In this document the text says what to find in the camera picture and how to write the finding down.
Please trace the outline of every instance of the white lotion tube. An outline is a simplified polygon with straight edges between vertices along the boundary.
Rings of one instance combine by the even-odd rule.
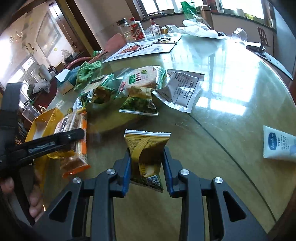
[[[263,126],[263,157],[296,162],[296,137],[285,132]]]

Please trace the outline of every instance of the green towel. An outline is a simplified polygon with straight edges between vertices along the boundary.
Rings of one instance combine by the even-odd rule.
[[[80,69],[78,70],[76,85],[74,90],[77,90],[81,87],[82,84],[86,83],[87,80],[93,75],[96,69],[101,68],[101,61],[96,61],[92,64],[84,62]]]

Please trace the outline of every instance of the yellow container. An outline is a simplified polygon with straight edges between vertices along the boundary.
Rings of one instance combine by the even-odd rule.
[[[63,118],[64,115],[58,108],[42,113],[33,121],[25,142],[52,135],[58,122]],[[41,178],[40,188],[42,192],[49,160],[50,158],[44,155],[36,158],[34,161],[35,170],[39,173]]]

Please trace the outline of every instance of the table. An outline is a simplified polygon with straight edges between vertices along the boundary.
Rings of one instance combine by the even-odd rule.
[[[92,168],[78,176],[96,177],[122,158],[127,148],[125,129],[171,132],[167,146],[172,157],[199,177],[222,177],[269,232],[296,184],[295,163],[263,158],[263,125],[296,135],[296,107],[280,77],[240,44],[190,35],[183,35],[168,54],[108,62],[102,74],[148,65],[205,73],[192,112],[171,109],[155,97],[158,117],[119,113],[123,100],[100,107],[88,118]],[[70,92],[62,98],[63,112],[76,96]],[[50,106],[60,99],[57,96]],[[162,170],[160,176],[164,183]],[[59,174],[59,163],[51,162],[46,205],[67,182]],[[166,190],[158,193],[131,184],[125,198],[114,200],[117,239],[178,240],[181,202]]]

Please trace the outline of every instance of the plastic cup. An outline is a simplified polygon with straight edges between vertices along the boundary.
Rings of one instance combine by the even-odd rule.
[[[248,35],[245,32],[245,30],[241,29],[241,28],[237,28],[233,34],[231,35],[231,38],[235,41],[235,42],[241,42],[241,41],[247,41],[248,39]]]

